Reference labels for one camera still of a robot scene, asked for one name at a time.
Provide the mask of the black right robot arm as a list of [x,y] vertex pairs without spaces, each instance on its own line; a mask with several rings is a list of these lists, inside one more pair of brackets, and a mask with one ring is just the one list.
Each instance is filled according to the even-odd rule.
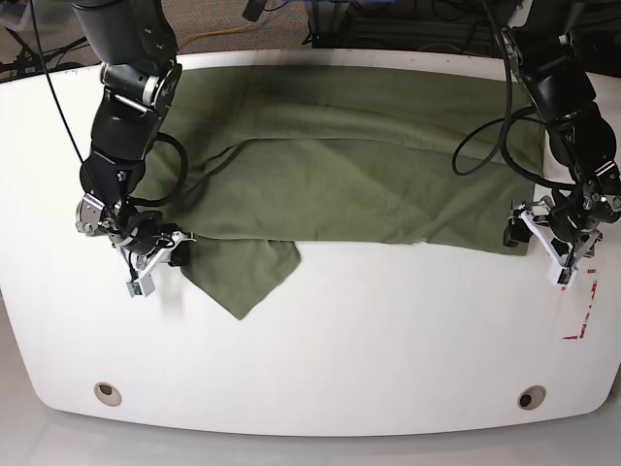
[[[103,85],[80,169],[84,196],[77,226],[136,257],[170,249],[174,228],[159,209],[180,192],[187,175],[184,148],[160,131],[182,70],[175,32],[159,1],[75,1],[72,10],[102,62]],[[178,182],[160,199],[138,198],[133,192],[157,142],[177,150]]]

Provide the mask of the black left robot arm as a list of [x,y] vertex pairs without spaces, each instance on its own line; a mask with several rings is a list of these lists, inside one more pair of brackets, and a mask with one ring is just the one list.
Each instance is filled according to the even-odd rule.
[[575,243],[620,217],[617,141],[573,44],[589,1],[502,1],[497,7],[513,69],[572,183],[550,183],[555,236]]

